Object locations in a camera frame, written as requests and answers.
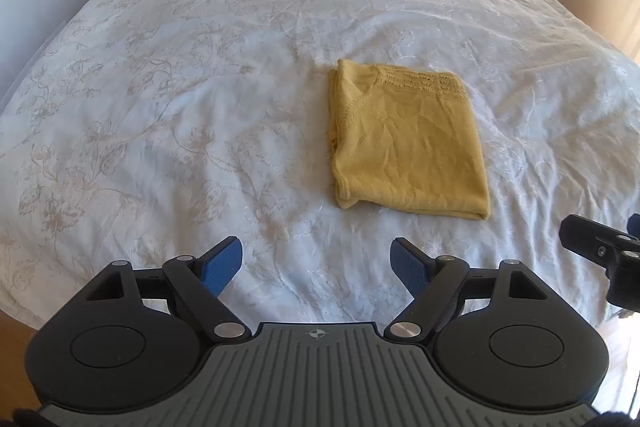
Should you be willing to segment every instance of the blue textured pad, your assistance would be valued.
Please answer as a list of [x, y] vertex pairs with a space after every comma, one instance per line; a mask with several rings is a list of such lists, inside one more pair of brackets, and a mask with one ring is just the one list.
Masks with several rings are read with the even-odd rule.
[[389, 261], [391, 261], [391, 269], [414, 298], [427, 287], [429, 280], [427, 279], [426, 266], [398, 241], [391, 243]]
[[236, 239], [203, 268], [200, 280], [218, 297], [242, 265], [242, 243]]
[[626, 232], [640, 237], [640, 214], [634, 214], [626, 222]]

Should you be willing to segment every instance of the folded garment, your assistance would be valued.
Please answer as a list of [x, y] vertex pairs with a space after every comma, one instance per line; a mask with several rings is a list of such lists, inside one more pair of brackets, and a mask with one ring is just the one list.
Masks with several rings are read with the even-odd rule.
[[489, 191], [471, 104], [452, 73], [339, 60], [329, 79], [335, 196], [486, 219]]

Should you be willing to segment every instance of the bed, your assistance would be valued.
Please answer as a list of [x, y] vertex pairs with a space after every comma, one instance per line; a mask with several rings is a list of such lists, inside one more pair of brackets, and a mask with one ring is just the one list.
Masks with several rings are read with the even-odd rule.
[[[345, 57], [463, 79], [489, 220], [337, 207], [327, 73]], [[607, 280], [558, 226], [638, 209], [639, 78], [555, 0], [90, 0], [0, 116], [0, 308], [39, 327], [114, 259], [237, 235], [222, 299], [250, 327], [383, 327], [410, 299], [388, 261], [404, 236], [521, 259], [597, 326]]]

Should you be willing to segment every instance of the wooden floor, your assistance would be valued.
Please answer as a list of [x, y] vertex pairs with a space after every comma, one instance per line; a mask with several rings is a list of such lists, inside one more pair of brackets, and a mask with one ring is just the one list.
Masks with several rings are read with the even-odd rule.
[[24, 350], [35, 332], [0, 311], [0, 419], [11, 418], [16, 408], [39, 406], [24, 372]]

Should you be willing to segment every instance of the silver screw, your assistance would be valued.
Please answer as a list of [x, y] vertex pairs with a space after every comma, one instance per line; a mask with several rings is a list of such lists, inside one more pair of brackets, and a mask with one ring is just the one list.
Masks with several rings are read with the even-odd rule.
[[224, 339], [234, 339], [244, 334], [244, 326], [237, 322], [223, 322], [213, 328], [213, 332]]
[[395, 337], [410, 339], [412, 337], [417, 337], [418, 335], [420, 335], [420, 332], [422, 330], [420, 329], [420, 326], [412, 322], [396, 322], [395, 324], [391, 325], [389, 331], [391, 331], [391, 334], [393, 334], [393, 336]]

